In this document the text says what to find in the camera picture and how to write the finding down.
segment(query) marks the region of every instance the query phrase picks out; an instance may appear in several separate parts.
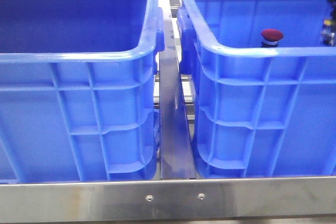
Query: background crate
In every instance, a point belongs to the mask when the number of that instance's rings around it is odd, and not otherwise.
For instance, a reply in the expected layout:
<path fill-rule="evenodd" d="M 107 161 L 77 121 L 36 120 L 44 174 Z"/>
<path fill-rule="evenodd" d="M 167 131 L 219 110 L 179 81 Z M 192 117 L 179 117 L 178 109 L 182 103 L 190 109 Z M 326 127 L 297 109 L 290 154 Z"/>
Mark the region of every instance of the background crate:
<path fill-rule="evenodd" d="M 0 6 L 0 183 L 152 178 L 158 0 Z"/>
<path fill-rule="evenodd" d="M 178 22 L 192 61 L 198 172 L 334 174 L 336 49 L 320 38 L 327 1 L 183 2 Z M 284 33 L 279 48 L 259 48 L 266 28 Z"/>

